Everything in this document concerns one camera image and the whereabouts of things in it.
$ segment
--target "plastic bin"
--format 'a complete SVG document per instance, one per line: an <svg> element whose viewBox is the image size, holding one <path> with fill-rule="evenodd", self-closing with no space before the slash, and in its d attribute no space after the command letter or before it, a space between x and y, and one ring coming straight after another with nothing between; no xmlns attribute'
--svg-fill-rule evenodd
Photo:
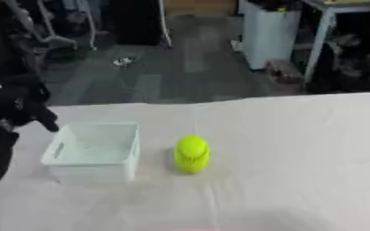
<svg viewBox="0 0 370 231"><path fill-rule="evenodd" d="M73 124L56 134L42 164L61 183L104 185L134 180L139 156L136 123Z"/></svg>

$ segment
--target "gray carpet floor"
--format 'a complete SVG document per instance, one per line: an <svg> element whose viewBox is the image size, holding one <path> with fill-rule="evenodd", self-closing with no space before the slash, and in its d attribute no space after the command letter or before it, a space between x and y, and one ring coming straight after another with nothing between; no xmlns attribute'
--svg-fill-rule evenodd
<svg viewBox="0 0 370 231"><path fill-rule="evenodd" d="M169 27L172 49L102 45L107 39L99 38L98 51L50 65L45 81L51 104L185 104L297 94L252 72L232 51L229 41L240 34L241 18L185 15L169 19ZM124 57L135 61L121 69L113 65Z"/></svg>

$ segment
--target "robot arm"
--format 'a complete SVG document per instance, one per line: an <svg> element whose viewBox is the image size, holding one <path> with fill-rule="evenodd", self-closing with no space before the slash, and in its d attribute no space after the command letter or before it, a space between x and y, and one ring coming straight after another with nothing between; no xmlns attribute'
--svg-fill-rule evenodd
<svg viewBox="0 0 370 231"><path fill-rule="evenodd" d="M0 180L6 174L19 134L15 127L31 121L40 122L51 132L57 132L57 116L45 105L49 98L46 87L33 76L0 80Z"/></svg>

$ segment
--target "white tablecloth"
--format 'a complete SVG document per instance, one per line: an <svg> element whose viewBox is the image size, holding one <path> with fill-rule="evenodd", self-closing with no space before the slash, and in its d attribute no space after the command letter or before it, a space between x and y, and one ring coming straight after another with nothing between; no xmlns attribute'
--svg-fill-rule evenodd
<svg viewBox="0 0 370 231"><path fill-rule="evenodd" d="M53 134L26 126L0 183L0 231L370 230L370 94L53 109L61 125L138 122L136 182L57 183L40 165ZM195 133L211 164L183 175L171 148Z"/></svg>

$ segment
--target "tennis ball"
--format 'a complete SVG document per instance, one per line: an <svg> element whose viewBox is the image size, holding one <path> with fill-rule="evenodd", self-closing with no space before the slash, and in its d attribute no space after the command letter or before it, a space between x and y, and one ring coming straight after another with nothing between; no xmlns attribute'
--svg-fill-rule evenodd
<svg viewBox="0 0 370 231"><path fill-rule="evenodd" d="M210 160L208 143L196 135L180 138L174 149L174 163L182 171L197 173Z"/></svg>

